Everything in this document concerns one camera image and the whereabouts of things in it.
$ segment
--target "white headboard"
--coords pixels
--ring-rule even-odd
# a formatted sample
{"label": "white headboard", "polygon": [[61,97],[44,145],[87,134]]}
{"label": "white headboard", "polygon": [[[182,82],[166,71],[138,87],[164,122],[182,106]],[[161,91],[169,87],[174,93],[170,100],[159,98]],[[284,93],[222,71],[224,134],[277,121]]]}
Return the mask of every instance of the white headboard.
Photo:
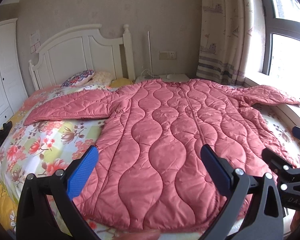
{"label": "white headboard", "polygon": [[123,26],[123,37],[117,39],[104,38],[99,31],[101,26],[90,24],[72,27],[42,44],[37,50],[37,65],[29,61],[35,90],[62,84],[72,75],[87,69],[107,71],[115,78],[122,78],[123,73],[128,73],[129,79],[136,79],[129,25]]}

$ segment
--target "beige curtain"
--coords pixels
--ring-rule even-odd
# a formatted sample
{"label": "beige curtain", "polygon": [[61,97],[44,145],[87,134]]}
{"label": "beige curtain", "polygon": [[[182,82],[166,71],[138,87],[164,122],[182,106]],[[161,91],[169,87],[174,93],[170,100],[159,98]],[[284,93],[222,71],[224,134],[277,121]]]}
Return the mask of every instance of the beige curtain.
{"label": "beige curtain", "polygon": [[242,85],[253,22],[253,0],[202,0],[197,77]]}

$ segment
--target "bedpost finial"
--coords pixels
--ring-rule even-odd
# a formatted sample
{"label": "bedpost finial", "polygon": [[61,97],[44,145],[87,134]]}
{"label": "bedpost finial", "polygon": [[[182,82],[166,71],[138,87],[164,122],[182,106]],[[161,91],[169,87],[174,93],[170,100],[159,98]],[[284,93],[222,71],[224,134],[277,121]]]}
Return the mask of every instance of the bedpost finial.
{"label": "bedpost finial", "polygon": [[129,24],[125,24],[124,26],[123,26],[123,28],[124,28],[124,33],[129,33],[130,31],[129,31]]}

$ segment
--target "jacket sleeve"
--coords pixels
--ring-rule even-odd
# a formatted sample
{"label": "jacket sleeve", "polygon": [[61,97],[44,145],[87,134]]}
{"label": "jacket sleeve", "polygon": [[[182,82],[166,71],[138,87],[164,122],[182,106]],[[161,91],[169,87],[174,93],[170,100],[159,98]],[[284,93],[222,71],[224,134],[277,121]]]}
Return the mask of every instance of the jacket sleeve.
{"label": "jacket sleeve", "polygon": [[230,88],[223,86],[221,89],[228,96],[235,98],[238,101],[244,101],[249,106],[256,103],[264,105],[290,104],[300,106],[298,100],[289,96],[287,93],[270,86],[262,85],[250,88]]}
{"label": "jacket sleeve", "polygon": [[119,89],[115,92],[83,90],[54,98],[33,109],[26,118],[24,125],[43,120],[108,118],[111,114],[125,111],[129,99],[136,92],[136,89]]}

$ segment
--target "white nightstand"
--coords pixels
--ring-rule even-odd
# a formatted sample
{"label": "white nightstand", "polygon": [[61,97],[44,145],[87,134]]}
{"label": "white nightstand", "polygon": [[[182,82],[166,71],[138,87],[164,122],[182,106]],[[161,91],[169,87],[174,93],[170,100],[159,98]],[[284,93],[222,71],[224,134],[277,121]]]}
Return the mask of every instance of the white nightstand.
{"label": "white nightstand", "polygon": [[[169,74],[169,75],[159,75],[159,76],[164,82],[188,82],[190,80],[190,78],[188,78],[186,74]],[[137,77],[135,83],[139,83],[143,80],[145,79],[142,77]]]}

